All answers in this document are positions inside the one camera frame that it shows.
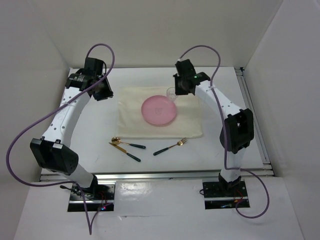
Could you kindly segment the clear glass cup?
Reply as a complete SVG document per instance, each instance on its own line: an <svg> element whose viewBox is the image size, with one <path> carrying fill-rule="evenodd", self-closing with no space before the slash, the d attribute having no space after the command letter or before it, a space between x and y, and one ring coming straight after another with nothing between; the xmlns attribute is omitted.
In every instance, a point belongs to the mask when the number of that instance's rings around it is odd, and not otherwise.
<svg viewBox="0 0 320 240"><path fill-rule="evenodd" d="M178 98L178 96L176 95L176 89L175 87L169 87L166 90L166 97L171 101L171 102L175 102L176 99Z"/></svg>

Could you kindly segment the pink plate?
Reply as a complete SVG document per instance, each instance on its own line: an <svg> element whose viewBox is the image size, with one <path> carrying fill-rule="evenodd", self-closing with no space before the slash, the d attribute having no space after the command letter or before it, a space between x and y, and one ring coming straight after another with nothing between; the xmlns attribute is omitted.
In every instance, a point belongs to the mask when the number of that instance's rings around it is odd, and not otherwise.
<svg viewBox="0 0 320 240"><path fill-rule="evenodd" d="M142 103L141 114L148 124L164 126L176 118L177 107L168 97L164 95L153 95Z"/></svg>

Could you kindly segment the cream cloth placemat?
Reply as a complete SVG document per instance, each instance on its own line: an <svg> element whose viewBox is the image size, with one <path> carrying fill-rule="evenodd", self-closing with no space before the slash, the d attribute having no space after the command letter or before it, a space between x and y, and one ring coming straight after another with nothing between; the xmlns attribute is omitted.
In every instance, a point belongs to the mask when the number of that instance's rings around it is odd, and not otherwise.
<svg viewBox="0 0 320 240"><path fill-rule="evenodd" d="M117 135L124 139L178 139L203 136L200 100L193 95L168 98L174 91L169 86L122 87L118 96ZM162 96L176 106L170 122L148 123L142 105L149 97Z"/></svg>

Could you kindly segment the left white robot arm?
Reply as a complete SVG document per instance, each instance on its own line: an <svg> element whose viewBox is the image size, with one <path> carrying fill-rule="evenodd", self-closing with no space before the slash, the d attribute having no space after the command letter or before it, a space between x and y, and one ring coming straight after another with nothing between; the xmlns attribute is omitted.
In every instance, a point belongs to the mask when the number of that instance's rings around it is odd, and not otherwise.
<svg viewBox="0 0 320 240"><path fill-rule="evenodd" d="M91 98L96 101L113 97L109 81L104 77L104 61L87 57L84 67L66 80L59 110L41 138L33 138L30 149L38 165L57 173L81 188L88 200L99 193L97 177L79 164L79 156L71 150L71 138L79 117Z"/></svg>

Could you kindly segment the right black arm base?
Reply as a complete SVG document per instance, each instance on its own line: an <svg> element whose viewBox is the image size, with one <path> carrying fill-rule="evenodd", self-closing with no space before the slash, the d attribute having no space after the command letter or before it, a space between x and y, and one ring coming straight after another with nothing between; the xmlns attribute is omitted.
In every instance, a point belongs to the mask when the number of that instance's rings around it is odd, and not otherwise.
<svg viewBox="0 0 320 240"><path fill-rule="evenodd" d="M204 198L206 210L234 209L236 204L238 204L238 208L250 207L246 184L243 180L227 192L220 189L218 181L203 182L199 194Z"/></svg>

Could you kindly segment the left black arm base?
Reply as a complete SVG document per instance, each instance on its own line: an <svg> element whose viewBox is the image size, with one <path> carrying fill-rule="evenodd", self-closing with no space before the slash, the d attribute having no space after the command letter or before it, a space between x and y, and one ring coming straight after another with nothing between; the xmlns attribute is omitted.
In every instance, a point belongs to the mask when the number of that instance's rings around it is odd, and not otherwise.
<svg viewBox="0 0 320 240"><path fill-rule="evenodd" d="M81 192L78 187L73 184L72 187L64 185L59 186L61 189L68 190L69 201L67 211L70 213L84 212L84 202L81 196ZM115 183L108 183L99 185L95 194L89 194L84 192L84 198L88 212L113 212L114 211L114 199L115 199Z"/></svg>

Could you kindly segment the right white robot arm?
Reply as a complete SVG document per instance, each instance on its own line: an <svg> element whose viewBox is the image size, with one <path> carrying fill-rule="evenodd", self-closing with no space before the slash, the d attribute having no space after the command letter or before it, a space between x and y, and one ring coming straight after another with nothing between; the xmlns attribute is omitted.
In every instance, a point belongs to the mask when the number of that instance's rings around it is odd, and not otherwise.
<svg viewBox="0 0 320 240"><path fill-rule="evenodd" d="M197 73L190 60L178 60L175 67L175 94L192 94L221 117L219 140L224 148L224 163L218 176L218 190L223 196L230 196L241 181L244 153L254 139L253 112L234 104L211 82L207 74Z"/></svg>

